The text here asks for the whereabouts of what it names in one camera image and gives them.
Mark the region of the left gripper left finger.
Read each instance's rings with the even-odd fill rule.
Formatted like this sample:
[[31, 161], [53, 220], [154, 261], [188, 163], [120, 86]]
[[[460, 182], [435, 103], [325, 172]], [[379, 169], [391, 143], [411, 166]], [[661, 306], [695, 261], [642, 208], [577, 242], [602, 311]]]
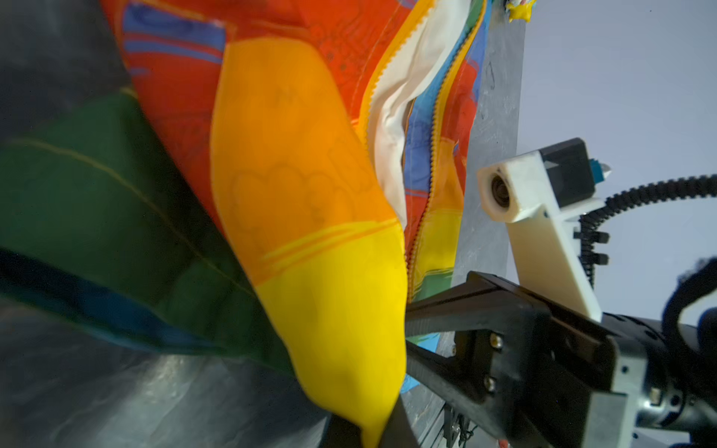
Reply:
[[361, 430], [343, 417], [332, 414], [327, 421], [319, 448], [362, 448]]

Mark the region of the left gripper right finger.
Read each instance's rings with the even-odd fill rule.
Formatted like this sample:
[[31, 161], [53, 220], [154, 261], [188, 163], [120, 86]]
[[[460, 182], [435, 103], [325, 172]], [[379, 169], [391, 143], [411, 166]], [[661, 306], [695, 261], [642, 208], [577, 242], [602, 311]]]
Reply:
[[403, 399], [399, 398], [391, 413], [380, 441], [381, 448], [420, 448], [414, 435]]

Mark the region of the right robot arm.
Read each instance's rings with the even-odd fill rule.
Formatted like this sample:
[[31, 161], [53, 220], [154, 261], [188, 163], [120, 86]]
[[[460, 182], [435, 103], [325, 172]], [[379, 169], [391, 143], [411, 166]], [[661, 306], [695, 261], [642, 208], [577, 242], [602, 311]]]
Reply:
[[408, 371], [446, 402], [446, 425], [469, 420], [515, 447], [627, 447], [638, 427], [716, 444], [716, 312], [694, 327], [683, 310], [716, 289], [705, 261], [668, 299], [660, 321], [582, 317], [492, 274], [412, 304], [409, 335], [453, 332], [444, 358], [408, 345]]

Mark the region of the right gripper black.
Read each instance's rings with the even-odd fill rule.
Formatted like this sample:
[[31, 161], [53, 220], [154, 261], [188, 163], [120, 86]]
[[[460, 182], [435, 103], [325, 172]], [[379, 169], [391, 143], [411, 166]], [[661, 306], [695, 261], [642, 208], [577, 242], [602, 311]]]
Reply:
[[470, 272], [409, 304], [405, 335], [454, 332], [444, 358], [406, 342], [407, 373], [515, 447], [629, 447], [645, 408], [647, 345], [517, 285]]

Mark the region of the rainbow striped jacket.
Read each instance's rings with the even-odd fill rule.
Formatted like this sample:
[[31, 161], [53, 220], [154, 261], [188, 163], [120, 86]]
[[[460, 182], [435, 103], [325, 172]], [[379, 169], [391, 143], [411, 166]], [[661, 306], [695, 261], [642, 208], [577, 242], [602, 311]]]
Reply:
[[487, 1], [104, 1], [132, 84], [1, 149], [1, 292], [381, 437], [449, 287]]

